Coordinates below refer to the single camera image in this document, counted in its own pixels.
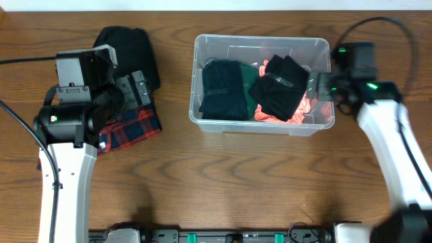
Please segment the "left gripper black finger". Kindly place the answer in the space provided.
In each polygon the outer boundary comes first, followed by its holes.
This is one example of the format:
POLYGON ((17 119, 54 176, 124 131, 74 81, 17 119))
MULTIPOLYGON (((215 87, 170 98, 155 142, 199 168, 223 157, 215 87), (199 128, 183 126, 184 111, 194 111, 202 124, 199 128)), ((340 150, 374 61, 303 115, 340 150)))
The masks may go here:
POLYGON ((130 81, 132 78, 129 75, 115 79, 115 86, 121 90, 124 96, 124 104, 121 108, 122 111, 129 111, 138 107, 134 91, 130 81))
POLYGON ((132 72, 134 81, 133 87, 136 89, 136 100, 140 106, 151 103, 150 91, 147 87, 147 81, 142 71, 132 72))

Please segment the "orange garment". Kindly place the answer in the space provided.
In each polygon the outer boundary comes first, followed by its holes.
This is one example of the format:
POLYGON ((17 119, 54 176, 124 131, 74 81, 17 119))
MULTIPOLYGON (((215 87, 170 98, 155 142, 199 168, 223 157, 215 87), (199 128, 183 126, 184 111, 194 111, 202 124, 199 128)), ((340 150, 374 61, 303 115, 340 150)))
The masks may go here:
POLYGON ((297 108, 297 110, 294 112, 291 119, 288 119, 287 121, 282 121, 280 119, 277 119, 273 115, 269 115, 262 111, 262 106, 257 105, 257 108, 255 110, 254 119, 260 122, 267 122, 267 123, 278 123, 278 124, 301 124, 303 120, 305 119, 305 115, 311 111, 311 100, 306 97, 306 93, 303 95, 303 98, 301 99, 301 102, 297 108))

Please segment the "black ribbed garment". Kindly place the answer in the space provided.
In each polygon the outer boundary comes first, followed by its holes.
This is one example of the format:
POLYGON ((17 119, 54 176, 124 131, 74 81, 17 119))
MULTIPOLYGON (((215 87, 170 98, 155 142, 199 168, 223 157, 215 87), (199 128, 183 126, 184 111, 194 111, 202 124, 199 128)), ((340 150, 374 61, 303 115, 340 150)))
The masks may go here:
POLYGON ((286 122, 300 105, 308 76, 309 72, 289 55, 274 55, 265 66, 264 76, 256 79, 248 93, 263 113, 286 122))

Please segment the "dark green cloth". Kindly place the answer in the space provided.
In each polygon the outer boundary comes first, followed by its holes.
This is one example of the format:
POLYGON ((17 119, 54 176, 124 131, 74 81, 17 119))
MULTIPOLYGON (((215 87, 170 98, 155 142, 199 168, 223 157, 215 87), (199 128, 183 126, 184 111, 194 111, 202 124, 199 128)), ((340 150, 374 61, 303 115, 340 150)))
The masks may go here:
POLYGON ((240 71, 242 73, 243 91, 246 99, 247 120, 254 118, 255 110, 258 106, 257 102, 249 94, 249 90, 253 87, 256 79, 259 77, 259 71, 245 63, 240 63, 240 71))

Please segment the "dark navy garment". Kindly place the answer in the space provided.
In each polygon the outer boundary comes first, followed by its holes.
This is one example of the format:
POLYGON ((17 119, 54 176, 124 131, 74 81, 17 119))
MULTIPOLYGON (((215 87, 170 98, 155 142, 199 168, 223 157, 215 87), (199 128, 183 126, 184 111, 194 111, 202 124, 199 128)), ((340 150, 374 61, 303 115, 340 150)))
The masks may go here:
POLYGON ((203 119, 244 121, 247 116, 242 72, 236 61, 213 60, 202 69, 203 119))

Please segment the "clear plastic storage bin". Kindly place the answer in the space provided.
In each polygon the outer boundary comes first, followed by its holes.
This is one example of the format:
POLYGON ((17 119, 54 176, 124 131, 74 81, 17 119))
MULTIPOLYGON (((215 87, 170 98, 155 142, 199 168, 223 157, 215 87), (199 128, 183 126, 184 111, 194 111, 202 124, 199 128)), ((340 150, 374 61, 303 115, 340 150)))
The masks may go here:
POLYGON ((330 46, 324 38, 235 36, 200 34, 194 42, 189 118, 203 132, 252 132, 311 136, 330 129, 335 123, 332 102, 311 101, 311 109, 301 124, 263 121, 226 121, 203 119, 199 107, 204 98, 202 71, 210 61, 228 59, 258 68, 274 55, 289 55, 309 72, 330 72, 330 46))

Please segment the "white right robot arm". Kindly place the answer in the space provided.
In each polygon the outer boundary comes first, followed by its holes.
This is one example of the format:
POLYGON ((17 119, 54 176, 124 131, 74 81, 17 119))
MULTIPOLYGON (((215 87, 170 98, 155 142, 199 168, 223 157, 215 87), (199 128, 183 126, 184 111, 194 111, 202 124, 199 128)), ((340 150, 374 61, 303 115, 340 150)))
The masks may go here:
POLYGON ((332 101, 357 121, 385 178, 391 215, 379 225, 335 223, 332 242, 430 242, 431 170, 396 85, 377 80, 372 43, 343 43, 331 73, 312 72, 307 96, 332 101))

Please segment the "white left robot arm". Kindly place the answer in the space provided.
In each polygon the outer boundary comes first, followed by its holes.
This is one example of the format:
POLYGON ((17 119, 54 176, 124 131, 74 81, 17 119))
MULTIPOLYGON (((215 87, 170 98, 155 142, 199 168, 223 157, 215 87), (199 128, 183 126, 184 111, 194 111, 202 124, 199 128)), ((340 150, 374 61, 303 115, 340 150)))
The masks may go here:
POLYGON ((88 236, 88 210, 92 172, 98 156, 118 151, 151 138, 162 131, 153 104, 151 83, 142 71, 124 74, 115 79, 116 86, 127 101, 138 103, 135 109, 118 113, 102 123, 89 142, 74 146, 74 138, 60 139, 68 126, 60 123, 68 115, 77 116, 79 105, 54 107, 51 103, 58 87, 47 92, 38 121, 48 121, 42 128, 47 140, 46 155, 39 153, 44 174, 40 214, 39 242, 85 242, 88 236))

